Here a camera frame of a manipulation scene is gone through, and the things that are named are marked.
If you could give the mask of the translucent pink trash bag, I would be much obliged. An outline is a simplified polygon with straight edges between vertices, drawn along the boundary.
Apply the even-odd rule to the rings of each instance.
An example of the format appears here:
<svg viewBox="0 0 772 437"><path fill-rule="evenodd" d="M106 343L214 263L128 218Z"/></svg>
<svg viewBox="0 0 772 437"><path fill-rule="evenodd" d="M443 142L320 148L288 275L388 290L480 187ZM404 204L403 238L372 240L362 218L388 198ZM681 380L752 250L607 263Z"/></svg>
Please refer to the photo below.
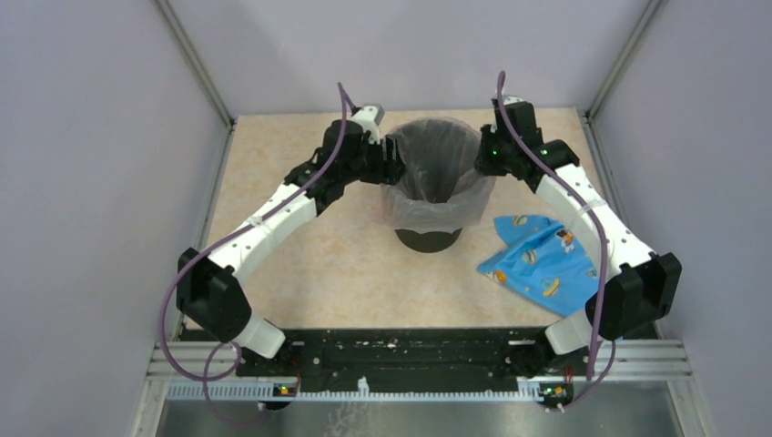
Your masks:
<svg viewBox="0 0 772 437"><path fill-rule="evenodd" d="M452 117L423 117L393 128L405 173L382 185L378 221L420 234L454 232L483 218L495 178L475 165L482 135Z"/></svg>

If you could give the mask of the black plastic trash bin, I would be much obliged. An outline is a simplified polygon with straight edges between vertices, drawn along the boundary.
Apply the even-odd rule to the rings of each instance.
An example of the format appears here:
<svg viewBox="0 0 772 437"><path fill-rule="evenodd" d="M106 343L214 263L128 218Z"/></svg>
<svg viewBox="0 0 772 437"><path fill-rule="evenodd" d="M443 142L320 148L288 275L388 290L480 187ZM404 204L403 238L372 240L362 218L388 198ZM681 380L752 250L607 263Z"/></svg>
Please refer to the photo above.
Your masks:
<svg viewBox="0 0 772 437"><path fill-rule="evenodd" d="M394 230L399 241L407 248L420 253L437 253L451 247L461 236L462 229L452 232L430 231L419 233L408 229Z"/></svg>

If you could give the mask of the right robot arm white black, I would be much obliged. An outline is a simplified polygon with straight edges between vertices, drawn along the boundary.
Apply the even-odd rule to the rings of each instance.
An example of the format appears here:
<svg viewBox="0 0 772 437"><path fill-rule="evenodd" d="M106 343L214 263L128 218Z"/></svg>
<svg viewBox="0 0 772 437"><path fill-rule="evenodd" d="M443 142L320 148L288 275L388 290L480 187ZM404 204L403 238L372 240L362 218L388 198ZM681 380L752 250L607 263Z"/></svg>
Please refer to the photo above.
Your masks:
<svg viewBox="0 0 772 437"><path fill-rule="evenodd" d="M513 176L549 205L589 255L598 290L579 310L544 328L533 351L536 368L557 375L571 352L596 350L661 320L673 307L682 264L639 239L596 191L578 155L562 140L546 141L533 104L493 98L494 121L482 126L476 169Z"/></svg>

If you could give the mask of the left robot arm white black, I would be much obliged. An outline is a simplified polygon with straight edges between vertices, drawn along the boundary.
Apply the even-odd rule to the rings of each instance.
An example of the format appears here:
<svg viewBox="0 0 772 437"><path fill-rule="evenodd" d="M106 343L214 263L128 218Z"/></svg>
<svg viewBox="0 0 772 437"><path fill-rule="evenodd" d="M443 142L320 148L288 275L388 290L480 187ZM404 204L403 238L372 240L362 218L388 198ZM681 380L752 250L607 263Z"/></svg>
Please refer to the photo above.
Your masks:
<svg viewBox="0 0 772 437"><path fill-rule="evenodd" d="M242 285L288 236L339 200L354 182L394 185L405 164L393 136L377 125L336 120L307 161L283 179L274 194L239 228L178 261L176 306L215 340L257 355L270 376L290 368L285 333L251 308Z"/></svg>

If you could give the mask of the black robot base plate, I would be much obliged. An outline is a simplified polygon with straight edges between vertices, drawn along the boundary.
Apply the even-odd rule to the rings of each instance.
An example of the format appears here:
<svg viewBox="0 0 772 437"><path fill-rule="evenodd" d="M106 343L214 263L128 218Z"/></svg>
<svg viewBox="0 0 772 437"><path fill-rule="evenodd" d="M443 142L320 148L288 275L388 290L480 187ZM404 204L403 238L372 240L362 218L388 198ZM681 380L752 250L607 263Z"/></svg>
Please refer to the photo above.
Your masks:
<svg viewBox="0 0 772 437"><path fill-rule="evenodd" d="M581 376L587 348L557 355L542 328L295 329L272 359L243 351L239 377L299 377L306 393L516 391L534 376Z"/></svg>

